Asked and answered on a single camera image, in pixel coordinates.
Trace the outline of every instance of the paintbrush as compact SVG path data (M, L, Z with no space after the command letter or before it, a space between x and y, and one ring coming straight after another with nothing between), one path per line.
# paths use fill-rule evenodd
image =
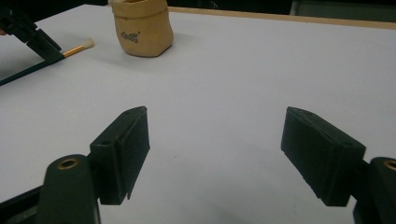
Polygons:
M65 52L64 57L68 58L68 57L72 56L73 54L79 53L80 51L82 51L84 49L92 48L94 45L95 45L95 43L93 42L93 40L91 38L88 38L87 40L85 40L85 42L82 45L77 46L77 47Z
M94 45L95 44L94 44L93 40L91 38L88 38L87 40L85 40L85 42L82 45L77 46L77 47L75 47L73 49L70 49L67 52L63 53L63 57L61 57L60 60L68 58L68 57L72 56L73 54L79 53L79 52L83 51L84 49L92 48ZM12 75L10 77L6 77L3 80L0 80L0 86L3 86L3 85L5 85L5 84L7 84L7 83L9 83L11 81L14 81L14 80L20 78L20 77L24 77L26 75L29 75L29 74L31 74L31 73L33 73L33 72L35 72L37 70L40 70L40 69L42 69L44 67L47 67L48 65L51 65L51 64L53 64L53 63L49 63L47 61L44 61L42 63L38 63L36 65L33 65L32 67L29 67L29 68L27 68L27 69L15 74L15 75Z

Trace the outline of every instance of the wooden table edge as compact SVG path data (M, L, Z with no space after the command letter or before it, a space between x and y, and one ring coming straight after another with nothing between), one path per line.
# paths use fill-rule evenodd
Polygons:
M340 20L340 19L330 19L330 18L264 14L264 13L253 13L253 12L223 11L223 10L190 8L190 7L169 7L169 11L178 12L178 13L211 15L211 16L255 18L255 19L266 19L266 20L274 20L274 21L298 21L298 22L311 22L311 23L321 23L321 24L358 26L358 27L370 27L370 28L396 30L396 22L353 21L353 20Z

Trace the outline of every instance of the tan fabric pouch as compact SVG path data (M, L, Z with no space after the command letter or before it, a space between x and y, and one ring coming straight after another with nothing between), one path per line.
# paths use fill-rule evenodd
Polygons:
M157 57L172 45L166 0L116 0L111 6L117 37L128 54Z

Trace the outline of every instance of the white table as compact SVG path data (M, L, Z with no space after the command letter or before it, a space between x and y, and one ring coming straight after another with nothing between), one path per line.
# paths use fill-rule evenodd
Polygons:
M151 150L131 201L103 223L353 223L326 207L280 150L287 106L395 157L396 31L171 13L174 46L125 54L110 7L38 23L63 49L96 46L0 87L0 201L42 184L47 166L145 105ZM40 58L0 38L0 76Z

